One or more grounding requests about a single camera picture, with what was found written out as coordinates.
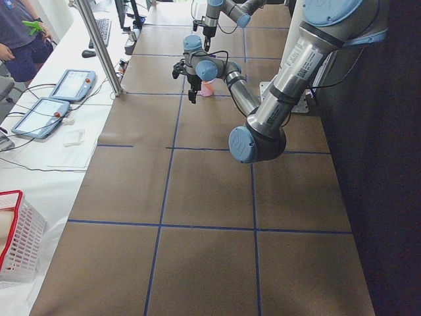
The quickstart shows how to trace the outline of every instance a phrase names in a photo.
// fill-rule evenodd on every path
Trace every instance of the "black wall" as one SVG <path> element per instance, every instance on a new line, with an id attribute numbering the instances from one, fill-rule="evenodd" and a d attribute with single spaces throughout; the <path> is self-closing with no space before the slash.
<path id="1" fill-rule="evenodd" d="M 421 3 L 391 1 L 385 43 L 317 99 L 377 316 L 421 315 Z M 324 84 L 359 51 L 342 51 Z"/>

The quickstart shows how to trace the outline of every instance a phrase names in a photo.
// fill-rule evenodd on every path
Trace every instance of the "red basket rim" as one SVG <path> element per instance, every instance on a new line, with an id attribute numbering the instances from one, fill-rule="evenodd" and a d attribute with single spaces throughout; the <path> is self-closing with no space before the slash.
<path id="1" fill-rule="evenodd" d="M 6 240 L 6 244 L 5 244 L 5 249 L 1 252 L 1 255 L 0 255 L 0 269 L 3 266 L 3 262 L 4 262 L 4 259 L 5 259 L 7 250 L 9 249 L 9 247 L 10 247 L 10 245 L 12 243 L 14 230 L 16 229 L 16 224 L 18 222 L 19 205 L 20 205 L 20 202 L 22 201 L 22 197 L 24 195 L 24 192 L 22 192 L 20 190 L 0 192 L 0 196 L 5 196 L 7 194 L 18 194 L 18 199 L 16 200 L 16 204 L 14 205 L 13 221 L 12 221 L 11 229 L 9 230 L 9 235 L 7 236 L 7 240 Z"/>

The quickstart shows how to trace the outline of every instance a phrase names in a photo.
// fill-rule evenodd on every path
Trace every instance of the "white table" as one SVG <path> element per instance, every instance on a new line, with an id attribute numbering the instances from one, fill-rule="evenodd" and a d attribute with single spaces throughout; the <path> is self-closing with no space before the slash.
<path id="1" fill-rule="evenodd" d="M 107 47 L 111 61 L 117 65 L 120 59 L 128 60 L 124 54 L 127 35 L 122 34 L 116 13 L 99 13 L 95 17 L 112 19 L 111 36 Z M 31 86 L 55 84 L 66 69 L 93 70 L 97 80 L 94 92 L 106 79 L 98 57 L 82 58 L 82 51 L 88 49 L 89 35 L 82 19 L 76 20 L 55 48 L 48 61 L 32 81 Z M 53 87 L 34 90 L 38 97 L 47 97 Z M 57 247 L 67 217 L 84 179 L 98 135 L 111 109 L 114 95 L 111 85 L 104 82 L 101 91 L 89 98 L 69 118 L 73 125 L 60 125 L 46 140 L 34 140 L 21 148 L 0 153 L 0 158 L 19 163 L 31 169 L 60 169 L 72 172 L 29 171 L 0 160 L 0 192 L 22 190 L 26 200 L 39 211 L 47 221 L 47 228 L 39 252 L 38 274 L 30 284 L 20 284 L 3 288 L 0 283 L 1 316 L 28 315 L 41 288 L 44 276 Z M 12 111 L 26 112 L 21 106 L 30 108 L 36 101 L 31 93 L 25 93 Z M 18 117 L 7 117 L 2 124 L 10 130 Z M 64 147 L 66 133 L 84 130 L 85 140 L 77 146 Z M 25 144 L 28 138 L 12 137 L 16 147 Z"/>

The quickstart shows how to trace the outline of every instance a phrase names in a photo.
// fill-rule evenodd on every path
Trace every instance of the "white basket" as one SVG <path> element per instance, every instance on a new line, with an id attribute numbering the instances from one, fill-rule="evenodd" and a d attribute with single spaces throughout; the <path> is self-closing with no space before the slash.
<path id="1" fill-rule="evenodd" d="M 0 192 L 0 210 L 14 213 L 5 249 L 0 255 L 0 281 L 34 280 L 45 219 L 20 190 Z"/>

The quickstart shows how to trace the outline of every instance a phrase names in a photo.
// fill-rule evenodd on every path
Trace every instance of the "person's arm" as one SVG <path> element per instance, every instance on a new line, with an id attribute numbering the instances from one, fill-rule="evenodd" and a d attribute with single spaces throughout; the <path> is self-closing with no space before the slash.
<path id="1" fill-rule="evenodd" d="M 20 0 L 20 2 L 22 2 L 22 4 L 25 6 L 25 9 L 28 11 L 28 13 L 30 14 L 30 16 L 32 16 L 32 18 L 35 20 L 37 18 L 39 18 L 38 13 L 35 11 L 34 7 L 32 6 L 31 2 L 29 0 Z M 44 41 L 49 38 L 51 41 L 53 40 L 53 37 L 51 36 L 51 33 L 49 32 L 49 30 L 45 27 L 44 23 L 39 22 L 39 25 L 42 27 L 43 29 L 43 39 Z"/>
<path id="2" fill-rule="evenodd" d="M 10 48 L 0 43 L 0 60 L 11 61 L 13 59 L 14 59 L 14 55 L 12 51 L 10 50 Z"/>

